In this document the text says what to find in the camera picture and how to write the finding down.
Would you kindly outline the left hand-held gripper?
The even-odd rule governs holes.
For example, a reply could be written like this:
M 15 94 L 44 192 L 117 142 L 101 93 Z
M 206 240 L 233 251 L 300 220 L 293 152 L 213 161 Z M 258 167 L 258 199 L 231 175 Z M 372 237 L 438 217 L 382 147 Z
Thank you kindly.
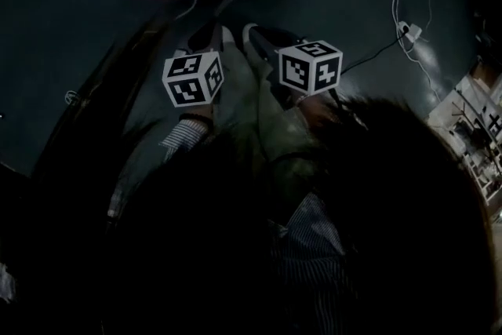
M 165 60 L 162 84 L 174 107 L 211 104 L 224 82 L 219 24 L 205 24 Z

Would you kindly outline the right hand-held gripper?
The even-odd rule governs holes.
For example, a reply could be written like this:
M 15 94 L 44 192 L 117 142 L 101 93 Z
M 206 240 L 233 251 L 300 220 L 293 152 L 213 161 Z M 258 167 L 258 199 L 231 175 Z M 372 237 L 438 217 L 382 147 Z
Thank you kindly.
M 336 88 L 343 52 L 323 40 L 309 41 L 278 28 L 257 25 L 249 29 L 257 52 L 272 66 L 271 82 L 313 96 Z

